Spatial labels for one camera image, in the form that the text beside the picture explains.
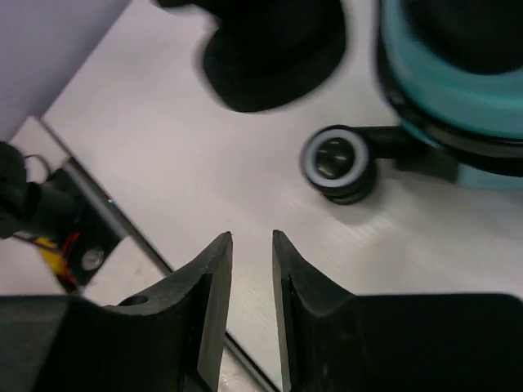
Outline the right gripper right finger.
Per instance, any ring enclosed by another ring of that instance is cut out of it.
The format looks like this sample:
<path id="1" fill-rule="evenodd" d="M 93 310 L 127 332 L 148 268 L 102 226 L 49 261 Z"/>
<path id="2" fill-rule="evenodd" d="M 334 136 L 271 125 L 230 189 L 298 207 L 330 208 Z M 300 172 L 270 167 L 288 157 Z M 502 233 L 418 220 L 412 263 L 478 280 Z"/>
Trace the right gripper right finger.
<path id="1" fill-rule="evenodd" d="M 519 391 L 522 303 L 501 293 L 357 296 L 276 230 L 286 391 Z"/>

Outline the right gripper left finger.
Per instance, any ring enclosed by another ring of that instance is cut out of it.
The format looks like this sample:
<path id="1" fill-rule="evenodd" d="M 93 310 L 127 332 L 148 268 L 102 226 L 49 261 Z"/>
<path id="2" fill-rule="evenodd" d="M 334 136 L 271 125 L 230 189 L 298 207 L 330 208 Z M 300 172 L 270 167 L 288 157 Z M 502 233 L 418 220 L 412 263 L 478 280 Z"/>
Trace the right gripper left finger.
<path id="1" fill-rule="evenodd" d="M 191 262 L 118 305 L 4 296 L 2 390 L 217 390 L 232 249 L 231 234 L 222 233 Z"/>

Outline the pink teal kids suitcase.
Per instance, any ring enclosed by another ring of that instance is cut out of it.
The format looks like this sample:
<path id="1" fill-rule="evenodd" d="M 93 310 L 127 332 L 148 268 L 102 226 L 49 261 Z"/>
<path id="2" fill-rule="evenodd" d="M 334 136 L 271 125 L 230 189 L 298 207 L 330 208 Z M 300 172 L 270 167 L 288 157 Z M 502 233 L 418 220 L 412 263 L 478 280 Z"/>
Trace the pink teal kids suitcase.
<path id="1" fill-rule="evenodd" d="M 378 182 L 378 161 L 474 189 L 522 186 L 522 4 L 381 1 L 375 74 L 397 122 L 332 125 L 304 144 L 301 172 L 351 205 Z"/>

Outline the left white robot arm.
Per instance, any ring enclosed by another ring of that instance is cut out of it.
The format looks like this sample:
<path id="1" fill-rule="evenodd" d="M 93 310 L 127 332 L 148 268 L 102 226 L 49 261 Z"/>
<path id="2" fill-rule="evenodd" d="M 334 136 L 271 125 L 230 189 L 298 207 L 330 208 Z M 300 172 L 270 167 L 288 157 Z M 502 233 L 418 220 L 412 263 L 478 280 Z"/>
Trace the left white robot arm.
<path id="1" fill-rule="evenodd" d="M 194 1 L 214 20 L 200 67 L 228 108 L 259 113 L 290 104 L 342 62 L 347 34 L 340 1 Z"/>

